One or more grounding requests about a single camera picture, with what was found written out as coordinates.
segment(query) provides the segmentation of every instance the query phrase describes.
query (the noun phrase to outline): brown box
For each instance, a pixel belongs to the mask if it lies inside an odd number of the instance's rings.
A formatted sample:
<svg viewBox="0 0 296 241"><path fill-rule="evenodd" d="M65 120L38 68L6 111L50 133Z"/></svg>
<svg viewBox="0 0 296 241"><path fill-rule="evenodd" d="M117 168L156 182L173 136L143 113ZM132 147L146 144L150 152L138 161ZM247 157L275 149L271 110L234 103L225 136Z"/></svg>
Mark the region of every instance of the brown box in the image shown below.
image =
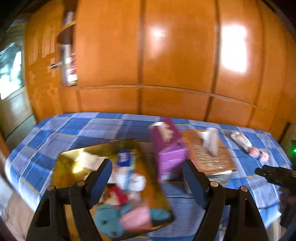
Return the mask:
<svg viewBox="0 0 296 241"><path fill-rule="evenodd" d="M235 171L236 167L223 142L219 139L218 155L213 157L203 147L203 139L197 131L203 130L196 129L182 132L183 141L189 149L189 158L197 170L207 176L218 175L229 170Z"/></svg>

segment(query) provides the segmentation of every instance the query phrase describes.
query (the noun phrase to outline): door handle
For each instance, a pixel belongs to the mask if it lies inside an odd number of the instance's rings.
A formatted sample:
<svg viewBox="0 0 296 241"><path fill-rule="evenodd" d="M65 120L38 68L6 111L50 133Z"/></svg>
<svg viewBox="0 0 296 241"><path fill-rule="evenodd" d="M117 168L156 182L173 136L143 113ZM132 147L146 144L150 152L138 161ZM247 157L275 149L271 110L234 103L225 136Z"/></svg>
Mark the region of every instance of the door handle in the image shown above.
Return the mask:
<svg viewBox="0 0 296 241"><path fill-rule="evenodd" d="M63 65L63 61L60 61L60 62L51 64L49 67L51 69L56 69L57 67L62 66L62 65Z"/></svg>

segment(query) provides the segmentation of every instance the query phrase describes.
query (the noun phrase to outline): wood panel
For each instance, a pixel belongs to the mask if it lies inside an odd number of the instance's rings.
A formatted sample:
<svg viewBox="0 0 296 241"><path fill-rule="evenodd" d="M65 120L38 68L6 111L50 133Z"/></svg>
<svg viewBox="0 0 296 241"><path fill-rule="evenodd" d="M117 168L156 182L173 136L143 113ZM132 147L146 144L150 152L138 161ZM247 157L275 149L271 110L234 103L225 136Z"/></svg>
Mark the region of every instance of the wood panel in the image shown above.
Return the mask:
<svg viewBox="0 0 296 241"><path fill-rule="evenodd" d="M264 26L264 66L257 105L275 112L286 77L284 26L263 2L259 2Z"/></svg>
<svg viewBox="0 0 296 241"><path fill-rule="evenodd" d="M48 68L59 61L55 40L61 29L62 13L62 0L51 0L32 15L25 29L26 85L38 122L63 112L58 92L60 70Z"/></svg>
<svg viewBox="0 0 296 241"><path fill-rule="evenodd" d="M254 103L263 54L262 23L256 0L218 0L220 60L215 92Z"/></svg>
<svg viewBox="0 0 296 241"><path fill-rule="evenodd" d="M246 126L252 107L242 103L213 98L209 116L206 121L235 126Z"/></svg>
<svg viewBox="0 0 296 241"><path fill-rule="evenodd" d="M139 89L103 88L80 91L82 111L138 114Z"/></svg>
<svg viewBox="0 0 296 241"><path fill-rule="evenodd" d="M6 139L9 134L27 117L32 114L26 88L22 87L0 100L0 127L3 137Z"/></svg>
<svg viewBox="0 0 296 241"><path fill-rule="evenodd" d="M184 91L143 89L143 115L204 120L209 97Z"/></svg>
<svg viewBox="0 0 296 241"><path fill-rule="evenodd" d="M273 119L274 114L256 109L249 127L262 131L269 131Z"/></svg>
<svg viewBox="0 0 296 241"><path fill-rule="evenodd" d="M139 0L81 0L77 12L79 86L137 83Z"/></svg>
<svg viewBox="0 0 296 241"><path fill-rule="evenodd" d="M277 141L279 141L279 139L281 138L284 129L286 128L287 125L287 120L279 118L279 117L275 117L271 128L270 128L270 134L273 136L274 139L276 139Z"/></svg>
<svg viewBox="0 0 296 241"><path fill-rule="evenodd" d="M215 1L146 3L143 83L210 92L217 34Z"/></svg>
<svg viewBox="0 0 296 241"><path fill-rule="evenodd" d="M64 113L80 112L79 91L77 87L61 87L59 96Z"/></svg>
<svg viewBox="0 0 296 241"><path fill-rule="evenodd" d="M293 100L289 98L285 91L283 91L275 114L276 116L287 120L289 116L293 113L292 107Z"/></svg>

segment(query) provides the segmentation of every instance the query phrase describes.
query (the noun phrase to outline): wooden cabinet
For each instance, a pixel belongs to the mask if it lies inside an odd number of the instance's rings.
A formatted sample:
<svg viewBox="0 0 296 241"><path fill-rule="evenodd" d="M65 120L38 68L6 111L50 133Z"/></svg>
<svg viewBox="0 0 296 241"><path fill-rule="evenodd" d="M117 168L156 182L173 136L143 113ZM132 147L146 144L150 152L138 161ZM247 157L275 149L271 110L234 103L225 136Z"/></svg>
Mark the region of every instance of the wooden cabinet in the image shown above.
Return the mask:
<svg viewBox="0 0 296 241"><path fill-rule="evenodd" d="M48 68L60 59L56 36L62 14L62 0L51 0L32 15L25 30L25 77L37 121L63 113L60 69Z"/></svg>
<svg viewBox="0 0 296 241"><path fill-rule="evenodd" d="M123 112L247 126L277 138L296 122L296 44L261 1L65 2L50 0L26 29L26 80L39 121ZM69 9L75 17L63 25ZM61 70L47 68L61 58L59 43L76 52L76 87L61 87Z"/></svg>
<svg viewBox="0 0 296 241"><path fill-rule="evenodd" d="M215 1L148 0L143 83L210 92L218 32Z"/></svg>

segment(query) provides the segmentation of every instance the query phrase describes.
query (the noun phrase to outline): red fabric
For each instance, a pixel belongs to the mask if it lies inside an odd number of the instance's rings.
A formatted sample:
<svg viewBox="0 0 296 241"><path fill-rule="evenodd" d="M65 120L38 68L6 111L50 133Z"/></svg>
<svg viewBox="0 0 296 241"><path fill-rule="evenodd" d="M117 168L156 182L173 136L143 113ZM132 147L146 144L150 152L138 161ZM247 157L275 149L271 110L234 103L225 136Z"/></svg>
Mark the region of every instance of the red fabric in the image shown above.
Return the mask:
<svg viewBox="0 0 296 241"><path fill-rule="evenodd" d="M128 201L128 196L125 195L117 186L110 188L110 193L111 192L116 194L120 205L123 205Z"/></svg>

